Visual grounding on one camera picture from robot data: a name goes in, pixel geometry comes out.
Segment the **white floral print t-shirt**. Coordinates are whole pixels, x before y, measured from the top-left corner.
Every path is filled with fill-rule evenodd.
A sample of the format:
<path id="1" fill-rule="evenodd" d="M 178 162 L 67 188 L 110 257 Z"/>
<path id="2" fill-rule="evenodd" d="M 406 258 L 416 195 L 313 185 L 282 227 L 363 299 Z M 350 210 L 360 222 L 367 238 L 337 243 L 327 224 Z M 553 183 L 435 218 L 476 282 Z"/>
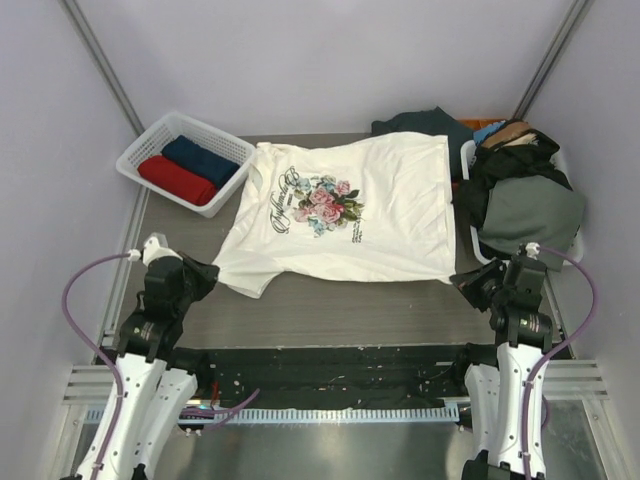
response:
<path id="1" fill-rule="evenodd" d="M 448 140 L 415 132 L 308 149 L 260 143 L 215 264 L 259 298 L 292 272 L 338 282 L 447 282 L 456 267 Z"/>

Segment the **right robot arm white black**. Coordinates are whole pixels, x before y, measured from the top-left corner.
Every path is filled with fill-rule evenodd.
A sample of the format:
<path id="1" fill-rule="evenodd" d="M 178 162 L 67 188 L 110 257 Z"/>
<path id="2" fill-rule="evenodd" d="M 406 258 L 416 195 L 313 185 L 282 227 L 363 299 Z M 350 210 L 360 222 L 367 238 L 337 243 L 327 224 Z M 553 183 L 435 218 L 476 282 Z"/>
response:
<path id="1" fill-rule="evenodd" d="M 553 323 L 540 313 L 543 262 L 519 253 L 493 260 L 450 281 L 475 309 L 490 314 L 491 344 L 467 344 L 451 371 L 453 386 L 471 400 L 474 456 L 465 479 L 544 479 L 542 451 L 544 356 Z"/>

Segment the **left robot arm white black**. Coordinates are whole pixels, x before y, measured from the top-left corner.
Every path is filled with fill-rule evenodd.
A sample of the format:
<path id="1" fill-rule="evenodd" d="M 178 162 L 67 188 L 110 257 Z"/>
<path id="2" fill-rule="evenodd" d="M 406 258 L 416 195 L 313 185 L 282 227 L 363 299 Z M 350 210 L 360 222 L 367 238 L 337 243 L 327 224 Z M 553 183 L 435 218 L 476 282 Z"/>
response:
<path id="1" fill-rule="evenodd" d="M 186 255 L 151 261 L 136 307 L 120 327 L 116 356 L 89 345 L 114 383 L 74 478 L 154 478 L 181 410 L 189 399 L 203 398 L 212 389 L 205 354 L 176 343 L 190 306 L 213 290 L 218 274 L 218 267 Z"/>

